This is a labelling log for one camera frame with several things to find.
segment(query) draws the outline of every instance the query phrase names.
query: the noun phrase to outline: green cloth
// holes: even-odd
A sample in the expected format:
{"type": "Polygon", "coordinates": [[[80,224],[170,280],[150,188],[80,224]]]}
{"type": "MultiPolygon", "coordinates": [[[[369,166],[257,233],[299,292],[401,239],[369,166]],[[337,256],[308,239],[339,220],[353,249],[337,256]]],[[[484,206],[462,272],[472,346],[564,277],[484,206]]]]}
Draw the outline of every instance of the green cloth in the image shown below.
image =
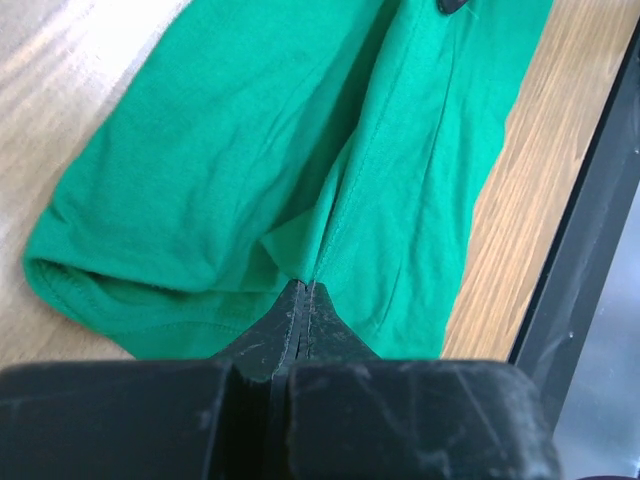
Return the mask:
{"type": "Polygon", "coordinates": [[[379,355],[438,356],[551,2],[194,0],[65,172],[28,282],[139,358],[212,355],[291,278],[379,355]]]}

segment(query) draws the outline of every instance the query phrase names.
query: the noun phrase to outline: cloth fold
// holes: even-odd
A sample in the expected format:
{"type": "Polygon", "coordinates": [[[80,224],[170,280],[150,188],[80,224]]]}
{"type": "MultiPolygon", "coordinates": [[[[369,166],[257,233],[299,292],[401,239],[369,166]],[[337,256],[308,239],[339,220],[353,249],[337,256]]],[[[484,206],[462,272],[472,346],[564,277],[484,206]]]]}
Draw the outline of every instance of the cloth fold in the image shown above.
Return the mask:
{"type": "Polygon", "coordinates": [[[71,163],[24,269],[138,358],[224,348],[290,278],[439,355],[552,0],[193,0],[71,163]]]}

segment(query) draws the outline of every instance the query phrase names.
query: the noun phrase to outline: gray surface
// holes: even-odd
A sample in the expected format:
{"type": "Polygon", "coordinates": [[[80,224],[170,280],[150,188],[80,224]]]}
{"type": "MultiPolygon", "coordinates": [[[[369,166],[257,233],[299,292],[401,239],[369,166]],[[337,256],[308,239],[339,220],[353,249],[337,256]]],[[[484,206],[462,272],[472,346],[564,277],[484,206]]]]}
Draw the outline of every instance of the gray surface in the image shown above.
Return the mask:
{"type": "Polygon", "coordinates": [[[564,477],[636,477],[640,464],[640,188],[554,440],[564,477]]]}

